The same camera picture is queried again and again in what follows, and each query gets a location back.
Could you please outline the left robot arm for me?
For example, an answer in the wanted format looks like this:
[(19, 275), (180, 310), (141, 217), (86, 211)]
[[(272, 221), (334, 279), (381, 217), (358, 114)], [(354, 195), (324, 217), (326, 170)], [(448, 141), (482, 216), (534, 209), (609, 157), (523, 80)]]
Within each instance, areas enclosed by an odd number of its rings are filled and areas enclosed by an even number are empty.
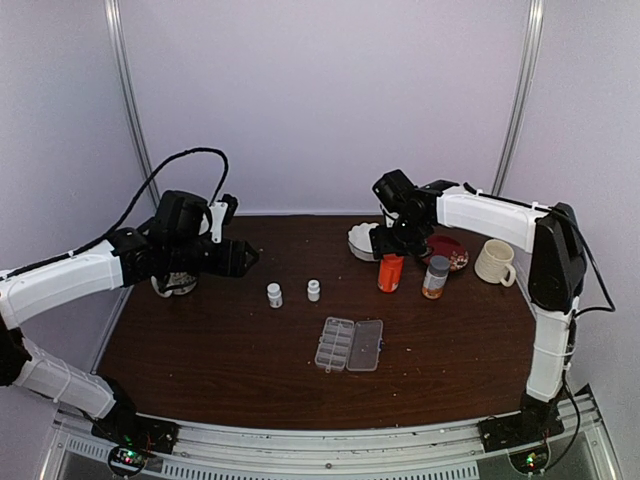
[(138, 228), (111, 228), (87, 247), (1, 274), (1, 383), (53, 402), (69, 404), (94, 419), (123, 444), (144, 433), (138, 415), (114, 382), (78, 369), (27, 339), (22, 325), (50, 310), (104, 292), (148, 281), (162, 298), (191, 293), (203, 275), (240, 278), (258, 252), (224, 235), (238, 207), (225, 194), (212, 202), (169, 190), (155, 215)]

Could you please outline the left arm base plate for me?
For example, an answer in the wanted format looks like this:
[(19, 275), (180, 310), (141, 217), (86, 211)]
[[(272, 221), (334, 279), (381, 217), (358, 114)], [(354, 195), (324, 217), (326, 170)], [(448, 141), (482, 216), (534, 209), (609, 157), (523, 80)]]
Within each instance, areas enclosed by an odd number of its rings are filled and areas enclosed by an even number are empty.
[(88, 417), (91, 433), (137, 453), (171, 454), (179, 427), (166, 420), (145, 417), (131, 412), (109, 415), (103, 419)]

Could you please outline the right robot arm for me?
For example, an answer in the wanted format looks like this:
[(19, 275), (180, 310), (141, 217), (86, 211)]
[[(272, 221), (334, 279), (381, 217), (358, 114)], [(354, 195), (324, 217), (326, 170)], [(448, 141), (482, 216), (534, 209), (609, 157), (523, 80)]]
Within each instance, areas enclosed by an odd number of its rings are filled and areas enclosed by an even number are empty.
[(535, 440), (551, 424), (575, 348), (587, 258), (574, 210), (565, 203), (546, 206), (499, 198), (449, 180), (419, 186), (399, 169), (385, 173), (372, 191), (394, 217), (392, 224), (369, 235), (377, 259), (426, 256), (436, 227), (477, 233), (528, 255), (535, 336), (521, 412), (512, 430), (519, 440)]

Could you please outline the clear plastic pill organizer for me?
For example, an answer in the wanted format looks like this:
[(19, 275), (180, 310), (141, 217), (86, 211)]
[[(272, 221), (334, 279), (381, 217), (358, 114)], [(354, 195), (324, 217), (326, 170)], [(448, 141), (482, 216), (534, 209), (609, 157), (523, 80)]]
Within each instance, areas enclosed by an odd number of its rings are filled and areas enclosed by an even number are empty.
[(352, 321), (327, 317), (318, 340), (314, 364), (326, 373), (374, 372), (383, 344), (380, 319)]

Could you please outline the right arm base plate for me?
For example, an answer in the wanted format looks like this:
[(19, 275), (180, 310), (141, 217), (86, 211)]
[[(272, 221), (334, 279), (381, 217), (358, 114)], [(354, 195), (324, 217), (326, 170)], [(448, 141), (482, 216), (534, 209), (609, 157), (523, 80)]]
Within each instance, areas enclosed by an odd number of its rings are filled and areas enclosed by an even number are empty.
[(486, 453), (541, 443), (565, 431), (559, 419), (540, 426), (525, 420), (522, 413), (489, 417), (480, 421), (477, 427)]

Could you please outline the orange pill bottle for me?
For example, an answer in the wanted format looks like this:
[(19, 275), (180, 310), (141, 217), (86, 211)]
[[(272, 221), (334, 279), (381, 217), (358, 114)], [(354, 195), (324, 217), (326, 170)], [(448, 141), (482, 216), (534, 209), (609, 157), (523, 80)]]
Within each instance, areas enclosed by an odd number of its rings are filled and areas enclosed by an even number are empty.
[(397, 290), (402, 276), (404, 258), (398, 255), (384, 255), (379, 264), (377, 285), (384, 293)]

